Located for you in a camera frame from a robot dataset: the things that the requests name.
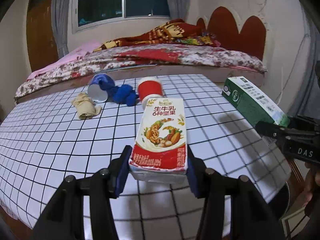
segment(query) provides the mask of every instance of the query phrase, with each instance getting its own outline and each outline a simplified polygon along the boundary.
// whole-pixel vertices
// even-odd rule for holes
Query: window
[[[74,0],[76,30],[132,17],[169,17],[167,0]]]

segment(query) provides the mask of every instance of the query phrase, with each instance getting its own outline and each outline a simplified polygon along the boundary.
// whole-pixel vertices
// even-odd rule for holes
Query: red blanket
[[[202,33],[201,27],[185,23],[181,19],[172,20],[140,36],[119,38],[107,41],[94,51],[113,47],[141,44],[183,43],[186,45],[219,47],[213,34]]]

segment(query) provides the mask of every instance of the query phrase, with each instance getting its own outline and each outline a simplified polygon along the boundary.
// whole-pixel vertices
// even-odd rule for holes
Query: milk carton
[[[182,183],[188,168],[187,130],[181,98],[150,98],[129,167],[137,180]]]
[[[222,91],[226,98],[254,127],[264,121],[287,127],[290,120],[287,115],[264,92],[245,77],[227,78]],[[275,142],[274,138],[263,136],[267,145]]]

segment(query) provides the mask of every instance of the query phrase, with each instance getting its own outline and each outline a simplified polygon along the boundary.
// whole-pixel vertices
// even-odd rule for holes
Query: nut illustration
[[[171,137],[171,142],[172,144],[177,143],[180,140],[180,133],[176,132],[172,137]]]
[[[169,134],[167,135],[167,141],[170,141],[171,138],[172,138],[172,136],[173,136],[173,134],[170,134],[170,133],[169,133]]]
[[[152,135],[151,130],[146,131],[146,138],[147,139],[150,139],[151,135]]]
[[[166,141],[166,142],[164,143],[164,145],[165,145],[166,147],[169,147],[169,146],[172,145],[172,142],[171,142],[171,141]]]

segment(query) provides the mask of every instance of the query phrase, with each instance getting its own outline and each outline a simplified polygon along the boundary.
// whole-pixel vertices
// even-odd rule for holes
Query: table
[[[291,169],[268,148],[243,116],[201,74],[157,76],[167,97],[183,98],[187,138],[194,155],[223,175],[247,175],[269,202]],[[139,79],[116,81],[137,87]],[[70,101],[87,87],[66,90],[17,105],[0,127],[0,199],[33,227],[63,178],[91,176],[132,145],[143,109],[114,102],[102,113],[79,120]],[[204,201],[188,182],[167,185],[127,179],[124,192],[110,200],[120,239],[194,239]],[[230,198],[225,201],[224,235],[230,231]],[[89,197],[84,198],[85,238],[92,239]]]

